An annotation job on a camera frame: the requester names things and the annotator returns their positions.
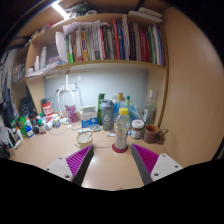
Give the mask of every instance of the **cabinet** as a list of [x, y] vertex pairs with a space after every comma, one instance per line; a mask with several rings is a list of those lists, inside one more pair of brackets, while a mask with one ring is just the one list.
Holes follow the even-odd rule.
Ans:
[[[28, 44], [26, 47], [21, 49], [17, 56], [16, 60], [19, 60], [19, 58], [22, 58], [25, 60], [25, 68], [26, 72], [27, 69], [34, 65], [35, 59], [37, 55], [41, 54], [41, 50], [44, 46], [49, 46], [55, 41], [55, 33], [56, 32], [63, 32], [63, 26], [71, 24], [73, 22], [95, 22], [97, 20], [100, 20], [102, 22], [107, 22], [109, 24], [112, 24], [113, 19], [122, 19], [123, 13], [99, 13], [94, 15], [86, 15], [82, 17], [78, 17], [75, 19], [70, 19], [67, 21], [62, 21], [55, 26], [53, 26], [48, 31], [36, 34], [30, 44]], [[128, 25], [132, 26], [133, 23], [137, 23], [139, 27], [141, 27], [143, 30], [148, 30], [148, 27], [153, 25], [155, 22], [150, 21], [145, 18], [141, 18], [138, 16], [133, 15], [127, 15], [127, 21]], [[167, 47], [166, 47], [166, 41], [165, 41], [165, 35], [162, 30], [162, 36], [165, 46], [165, 66], [160, 66], [157, 64], [152, 64], [148, 62], [139, 62], [139, 61], [127, 61], [127, 60], [95, 60], [95, 61], [83, 61], [83, 62], [75, 62], [75, 63], [69, 63], [66, 65], [60, 65], [55, 68], [54, 75], [60, 74], [61, 70], [69, 69], [70, 74], [83, 70], [85, 68], [113, 68], [116, 66], [117, 68], [138, 68], [148, 71], [148, 86], [147, 86], [147, 95], [146, 98], [149, 95], [149, 89], [153, 88], [156, 90], [156, 101], [157, 101], [157, 113], [155, 118], [155, 124], [159, 125], [162, 119], [162, 114], [165, 106], [165, 98], [166, 98], [166, 91], [167, 91], [167, 85], [168, 85], [168, 56], [167, 56]], [[24, 85], [27, 85], [30, 94], [32, 96], [34, 105], [36, 107], [36, 110], [38, 113], [42, 112], [41, 109], [41, 103], [40, 100], [45, 97], [44, 92], [44, 76], [49, 75], [49, 73], [46, 73], [40, 77], [32, 77], [32, 78], [24, 78], [24, 80], [20, 81], [20, 84], [14, 85], [13, 89], [22, 88]], [[15, 104], [18, 104], [18, 100], [20, 98], [20, 95], [18, 95], [15, 100]]]

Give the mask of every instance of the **white bottle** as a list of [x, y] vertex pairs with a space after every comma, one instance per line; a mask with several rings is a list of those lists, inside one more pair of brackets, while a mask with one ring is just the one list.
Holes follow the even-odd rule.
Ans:
[[40, 69], [42, 69], [46, 65], [46, 57], [47, 57], [47, 47], [44, 46], [40, 56]]
[[35, 64], [34, 64], [34, 69], [35, 69], [35, 72], [40, 70], [39, 56], [36, 57], [36, 61], [35, 61]]

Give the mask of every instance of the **wooden desk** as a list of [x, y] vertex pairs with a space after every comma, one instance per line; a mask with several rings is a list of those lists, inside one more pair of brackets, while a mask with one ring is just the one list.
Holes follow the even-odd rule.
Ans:
[[[89, 164], [82, 187], [102, 190], [140, 188], [144, 186], [138, 167], [131, 154], [131, 144], [141, 145], [157, 154], [166, 153], [159, 144], [147, 144], [142, 139], [128, 136], [128, 150], [116, 153], [112, 149], [115, 137], [106, 136], [102, 129], [93, 134], [94, 156]], [[15, 161], [45, 169], [59, 157], [67, 156], [78, 151], [75, 146], [78, 130], [68, 129], [62, 125], [46, 134], [25, 138], [22, 145], [15, 150]]]

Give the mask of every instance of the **mug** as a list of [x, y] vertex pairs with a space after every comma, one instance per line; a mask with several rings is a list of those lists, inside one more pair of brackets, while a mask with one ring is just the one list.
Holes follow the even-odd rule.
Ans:
[[145, 126], [144, 141], [150, 144], [155, 142], [162, 144], [167, 131], [167, 129], [159, 129], [155, 125], [148, 124]]
[[76, 137], [76, 143], [75, 146], [79, 147], [79, 148], [86, 148], [90, 145], [92, 145], [92, 141], [93, 141], [93, 136], [90, 137], [91, 134], [89, 133], [81, 133]]

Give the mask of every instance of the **white wall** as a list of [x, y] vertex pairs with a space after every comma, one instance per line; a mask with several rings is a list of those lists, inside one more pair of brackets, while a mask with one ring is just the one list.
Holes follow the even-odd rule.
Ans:
[[[81, 75], [78, 86], [81, 90], [83, 106], [98, 105], [98, 94], [105, 93], [104, 99], [112, 99], [112, 95], [123, 92], [126, 98], [130, 96], [140, 110], [144, 110], [148, 72], [135, 69], [92, 69], [91, 72], [73, 74], [68, 76], [68, 83], [74, 83], [77, 77]], [[44, 81], [46, 98], [53, 97], [56, 89], [65, 84], [65, 76], [60, 78], [46, 79]], [[75, 105], [77, 111], [80, 108], [79, 91], [73, 92], [75, 95]], [[65, 93], [65, 104], [72, 105], [72, 97], [70, 93]], [[53, 104], [53, 109], [58, 110], [57, 100]]]

